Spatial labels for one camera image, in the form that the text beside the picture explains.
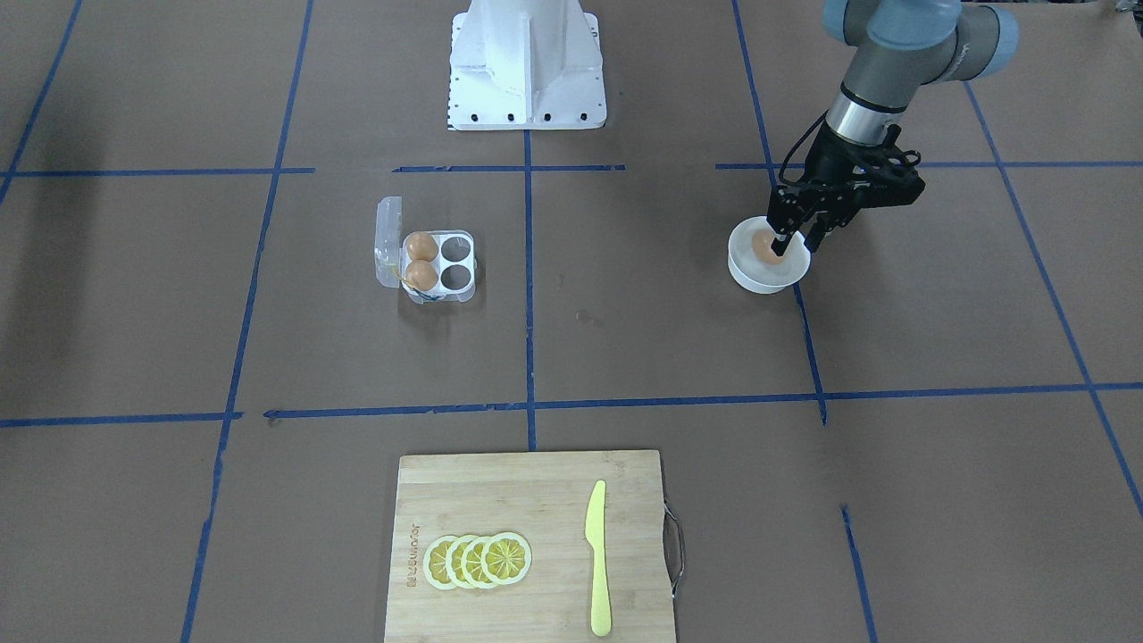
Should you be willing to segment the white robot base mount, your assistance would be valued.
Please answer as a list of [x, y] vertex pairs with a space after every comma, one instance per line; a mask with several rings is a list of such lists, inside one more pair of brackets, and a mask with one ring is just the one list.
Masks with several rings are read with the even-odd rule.
[[450, 130], [604, 128], [599, 21], [580, 1], [473, 1], [450, 37]]

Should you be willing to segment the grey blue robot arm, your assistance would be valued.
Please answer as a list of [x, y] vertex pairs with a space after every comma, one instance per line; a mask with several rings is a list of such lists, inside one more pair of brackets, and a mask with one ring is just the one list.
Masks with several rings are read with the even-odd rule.
[[830, 107], [797, 140], [808, 148], [804, 172], [777, 171], [766, 214], [777, 256], [797, 233], [816, 252], [864, 209], [913, 204], [926, 187], [920, 155], [897, 140], [916, 94], [991, 77], [1020, 40], [1007, 9], [960, 1], [829, 1], [823, 27], [855, 53]]

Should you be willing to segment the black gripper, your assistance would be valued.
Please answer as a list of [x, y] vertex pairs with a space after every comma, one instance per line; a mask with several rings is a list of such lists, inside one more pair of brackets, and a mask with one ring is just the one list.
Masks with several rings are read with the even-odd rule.
[[[812, 146], [804, 172], [788, 179], [788, 162], [805, 142]], [[808, 222], [805, 248], [816, 254], [836, 227], [845, 227], [861, 209], [894, 204], [894, 175], [889, 171], [889, 147], [857, 144], [836, 134], [824, 122], [814, 122], [788, 151], [780, 167], [780, 183], [769, 196], [769, 227], [774, 254], [788, 255], [789, 244]]]

